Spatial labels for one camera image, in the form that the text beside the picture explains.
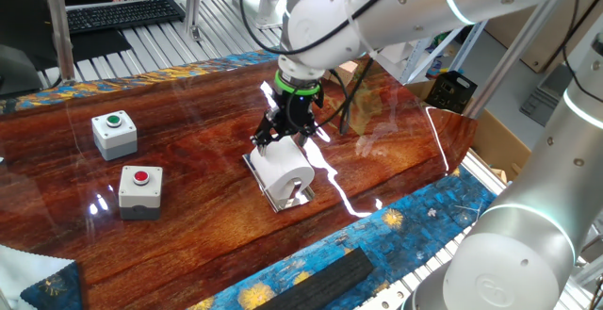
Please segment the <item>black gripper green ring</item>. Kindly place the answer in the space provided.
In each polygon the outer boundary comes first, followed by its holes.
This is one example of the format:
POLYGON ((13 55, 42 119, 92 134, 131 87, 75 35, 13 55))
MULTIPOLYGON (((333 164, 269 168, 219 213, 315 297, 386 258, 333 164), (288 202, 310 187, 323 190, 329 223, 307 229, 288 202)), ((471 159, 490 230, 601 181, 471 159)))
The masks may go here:
POLYGON ((282 72, 275 74, 274 99, 278 107, 265 111, 263 118, 250 137, 260 155, 264 155, 273 142, 275 131, 279 136, 294 136, 296 144, 303 148, 307 140, 316 134, 315 115, 312 104, 323 107, 324 90, 318 80, 302 82, 299 87, 290 86, 282 72))

